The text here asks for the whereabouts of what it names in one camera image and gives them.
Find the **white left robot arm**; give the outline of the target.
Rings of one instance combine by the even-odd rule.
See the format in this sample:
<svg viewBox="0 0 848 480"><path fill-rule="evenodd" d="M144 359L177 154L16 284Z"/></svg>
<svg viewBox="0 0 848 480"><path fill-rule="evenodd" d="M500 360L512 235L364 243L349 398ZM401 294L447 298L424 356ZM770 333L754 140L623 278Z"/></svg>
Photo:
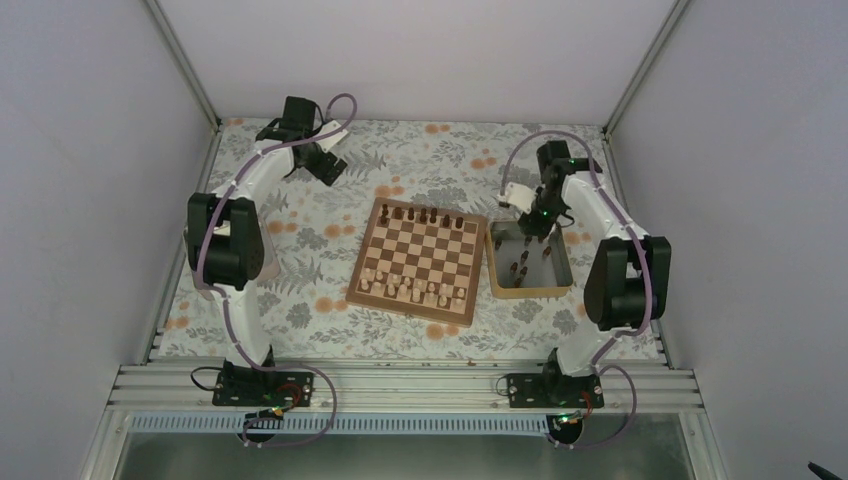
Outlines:
<svg viewBox="0 0 848 480"><path fill-rule="evenodd" d="M348 134L348 120L331 118L312 100L289 96L283 113L255 137L236 173L211 192L187 202L184 243L197 289L217 303L230 351L227 362L248 368L239 392L255 405L278 391L273 347L260 322L257 283L267 257L267 227L260 209L272 188L298 169L327 186L346 169L332 149Z"/></svg>

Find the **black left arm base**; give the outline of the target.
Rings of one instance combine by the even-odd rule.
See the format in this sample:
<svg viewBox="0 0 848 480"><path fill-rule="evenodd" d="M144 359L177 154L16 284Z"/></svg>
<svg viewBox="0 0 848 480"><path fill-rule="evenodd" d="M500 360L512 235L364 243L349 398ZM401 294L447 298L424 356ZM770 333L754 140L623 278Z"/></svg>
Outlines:
<svg viewBox="0 0 848 480"><path fill-rule="evenodd" d="M214 406L308 407L313 383L314 374L310 372L233 367L218 374L211 402Z"/></svg>

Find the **metal tin under left arm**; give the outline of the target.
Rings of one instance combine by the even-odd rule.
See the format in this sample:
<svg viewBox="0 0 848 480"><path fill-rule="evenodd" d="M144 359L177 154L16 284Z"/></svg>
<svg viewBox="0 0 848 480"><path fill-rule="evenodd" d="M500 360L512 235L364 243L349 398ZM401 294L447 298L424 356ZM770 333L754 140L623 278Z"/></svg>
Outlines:
<svg viewBox="0 0 848 480"><path fill-rule="evenodd" d="M279 273L273 244L258 218L235 218L217 226L200 268L206 230L207 225L200 222L189 224L183 231L189 265L200 283L243 290L249 282L264 281Z"/></svg>

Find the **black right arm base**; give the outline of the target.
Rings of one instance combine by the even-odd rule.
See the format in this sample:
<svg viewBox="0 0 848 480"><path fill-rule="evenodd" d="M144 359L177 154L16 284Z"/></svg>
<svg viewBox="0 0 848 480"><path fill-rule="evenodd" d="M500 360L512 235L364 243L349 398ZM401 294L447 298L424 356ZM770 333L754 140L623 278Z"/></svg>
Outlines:
<svg viewBox="0 0 848 480"><path fill-rule="evenodd" d="M517 409L578 409L605 406L596 375L570 377L559 374L512 373L505 376L507 398Z"/></svg>

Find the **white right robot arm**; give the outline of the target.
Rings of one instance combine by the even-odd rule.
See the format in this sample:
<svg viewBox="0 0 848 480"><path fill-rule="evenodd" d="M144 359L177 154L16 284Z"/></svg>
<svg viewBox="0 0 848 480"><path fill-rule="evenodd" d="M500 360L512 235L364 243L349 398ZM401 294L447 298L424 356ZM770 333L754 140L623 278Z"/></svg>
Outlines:
<svg viewBox="0 0 848 480"><path fill-rule="evenodd" d="M595 374L599 361L625 337L640 335L662 316L668 291L670 242L640 227L602 185L592 155L576 158L563 140L536 151L541 184L523 189L518 225L526 236L547 237L563 217L589 230L596 253L583 287L589 321L554 351L558 370L541 384L544 399L565 407L580 393L577 376Z"/></svg>

